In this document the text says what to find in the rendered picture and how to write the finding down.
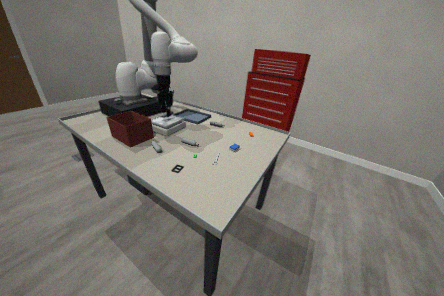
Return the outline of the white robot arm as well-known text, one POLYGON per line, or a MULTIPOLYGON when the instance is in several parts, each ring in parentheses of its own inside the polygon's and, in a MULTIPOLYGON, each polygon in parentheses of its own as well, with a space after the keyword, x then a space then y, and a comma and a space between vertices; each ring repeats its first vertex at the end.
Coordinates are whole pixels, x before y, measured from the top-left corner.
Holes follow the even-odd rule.
POLYGON ((116 68, 120 97, 115 102, 126 106, 148 101, 141 95, 144 89, 157 94, 163 91, 163 85, 156 85, 156 75, 171 75, 172 62, 187 63, 197 57, 197 48, 156 12, 158 0, 129 1, 141 13, 144 60, 140 69, 132 62, 119 63, 116 68), (157 26, 166 33, 157 32, 157 26))

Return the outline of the red open box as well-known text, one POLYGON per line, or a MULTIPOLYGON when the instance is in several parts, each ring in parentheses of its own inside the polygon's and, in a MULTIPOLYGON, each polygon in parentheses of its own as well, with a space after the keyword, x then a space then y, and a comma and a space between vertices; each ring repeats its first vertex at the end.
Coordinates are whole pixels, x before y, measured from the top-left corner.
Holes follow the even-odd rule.
POLYGON ((128 111, 109 116, 107 121, 112 137, 129 147, 154 138, 151 118, 136 112, 128 111))

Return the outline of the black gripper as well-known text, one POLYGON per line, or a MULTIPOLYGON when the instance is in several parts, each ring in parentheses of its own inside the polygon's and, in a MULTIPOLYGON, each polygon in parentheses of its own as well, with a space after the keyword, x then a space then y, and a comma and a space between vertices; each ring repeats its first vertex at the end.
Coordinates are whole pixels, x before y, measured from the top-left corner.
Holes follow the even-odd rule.
POLYGON ((173 105, 173 93, 174 93, 174 90, 171 90, 170 88, 170 75, 169 76, 156 75, 156 76, 157 76, 157 84, 163 85, 163 91, 157 94, 159 104, 161 104, 162 107, 162 113, 166 112, 167 117, 170 117, 171 116, 170 108, 173 105))

